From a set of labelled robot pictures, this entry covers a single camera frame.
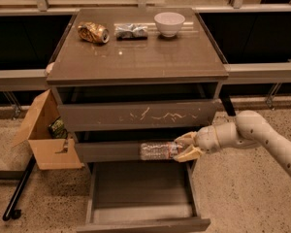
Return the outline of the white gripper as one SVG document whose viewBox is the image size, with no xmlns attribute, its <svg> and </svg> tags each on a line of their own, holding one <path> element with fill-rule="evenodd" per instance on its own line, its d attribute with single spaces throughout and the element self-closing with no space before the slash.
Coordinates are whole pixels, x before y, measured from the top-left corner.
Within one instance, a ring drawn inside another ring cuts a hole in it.
<svg viewBox="0 0 291 233">
<path fill-rule="evenodd" d="M 191 131 L 175 139 L 176 143 L 190 145 L 185 151 L 174 157 L 177 162 L 186 162 L 200 158 L 204 152 L 215 153 L 221 150 L 214 126 L 201 128 L 198 132 Z"/>
</svg>

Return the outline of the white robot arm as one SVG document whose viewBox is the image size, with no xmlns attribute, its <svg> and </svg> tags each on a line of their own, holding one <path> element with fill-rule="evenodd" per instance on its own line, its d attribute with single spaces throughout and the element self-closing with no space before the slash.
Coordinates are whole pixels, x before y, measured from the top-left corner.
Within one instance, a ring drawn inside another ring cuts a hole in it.
<svg viewBox="0 0 291 233">
<path fill-rule="evenodd" d="M 184 144 L 185 151 L 174 157 L 185 162 L 226 148 L 250 149 L 261 146 L 291 178 L 291 142 L 277 133 L 269 123 L 254 111 L 243 111 L 233 122 L 210 125 L 191 131 L 175 139 Z"/>
</svg>

